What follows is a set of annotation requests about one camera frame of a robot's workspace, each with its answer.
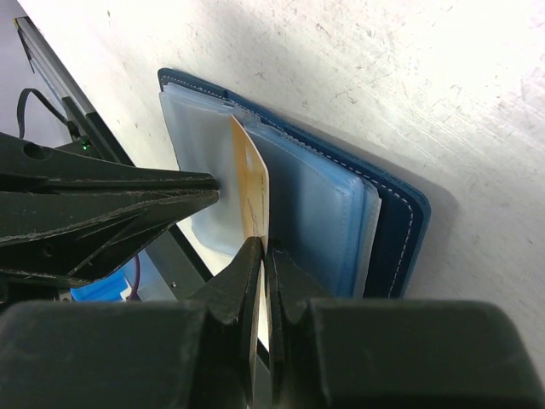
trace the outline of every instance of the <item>blue object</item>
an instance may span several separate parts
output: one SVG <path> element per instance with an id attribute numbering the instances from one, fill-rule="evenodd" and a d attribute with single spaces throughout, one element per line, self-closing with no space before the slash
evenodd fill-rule
<path id="1" fill-rule="evenodd" d="M 313 150 L 372 183 L 381 198 L 381 213 L 373 242 L 364 297 L 397 298 L 403 295 L 431 216 L 429 203 L 421 192 L 363 158 L 344 152 L 339 147 L 290 124 L 275 113 L 228 89 L 168 68 L 159 70 L 158 77 L 161 90 L 168 84 L 175 84 L 241 108 L 262 124 L 279 130 L 289 140 Z"/>
<path id="2" fill-rule="evenodd" d="M 114 274 L 93 284 L 72 288 L 72 297 L 76 301 L 122 301 L 121 293 L 129 288 L 125 279 L 125 270 L 130 270 L 132 268 L 131 264 L 134 263 L 128 262 Z"/>

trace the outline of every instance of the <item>card holder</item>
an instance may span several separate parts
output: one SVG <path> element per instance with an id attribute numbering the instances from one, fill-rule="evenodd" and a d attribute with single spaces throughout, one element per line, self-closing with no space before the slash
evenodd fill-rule
<path id="1" fill-rule="evenodd" d="M 262 124 L 275 129 L 284 135 L 286 141 L 322 156 L 372 185 L 380 196 L 381 205 L 364 283 L 364 297 L 400 297 L 403 294 L 431 213 L 422 193 L 362 158 L 343 152 L 227 89 L 167 68 L 161 69 L 158 76 L 162 90 L 175 85 L 209 98 L 210 103 L 224 101 L 243 119 L 247 116 L 246 122 L 257 120 L 258 126 Z M 199 100 L 206 105 L 207 102 L 203 102 L 206 98 Z"/>

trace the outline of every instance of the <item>white surface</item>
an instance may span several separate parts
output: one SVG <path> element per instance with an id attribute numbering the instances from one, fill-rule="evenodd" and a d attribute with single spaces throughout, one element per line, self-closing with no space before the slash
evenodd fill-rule
<path id="1" fill-rule="evenodd" d="M 180 68 L 366 151 L 429 198 L 409 297 L 501 306 L 545 375 L 545 6 L 20 0 L 139 166 L 174 168 Z"/>
<path id="2" fill-rule="evenodd" d="M 14 18 L 25 15 L 15 0 L 0 0 L 0 132 L 18 136 L 15 110 L 24 88 L 37 88 L 55 103 L 42 78 L 34 74 L 20 43 Z M 42 103 L 30 95 L 26 104 L 25 138 L 40 145 L 57 147 L 70 141 L 68 132 Z"/>

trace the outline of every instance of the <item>card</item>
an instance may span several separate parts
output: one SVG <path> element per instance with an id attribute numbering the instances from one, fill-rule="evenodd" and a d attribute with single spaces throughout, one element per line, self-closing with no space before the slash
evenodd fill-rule
<path id="1" fill-rule="evenodd" d="M 238 192 L 244 239 L 261 237 L 267 252 L 269 174 L 263 158 L 240 122 L 231 116 L 232 143 L 238 172 Z"/>

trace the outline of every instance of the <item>purple wire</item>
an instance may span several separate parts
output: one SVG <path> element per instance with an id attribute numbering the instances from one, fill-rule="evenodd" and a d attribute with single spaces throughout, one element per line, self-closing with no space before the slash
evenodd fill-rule
<path id="1" fill-rule="evenodd" d="M 140 258 L 138 254 L 134 258 L 135 260 L 135 282 L 130 290 L 130 294 L 127 297 L 127 301 L 136 300 L 138 298 L 138 287 L 140 286 Z"/>

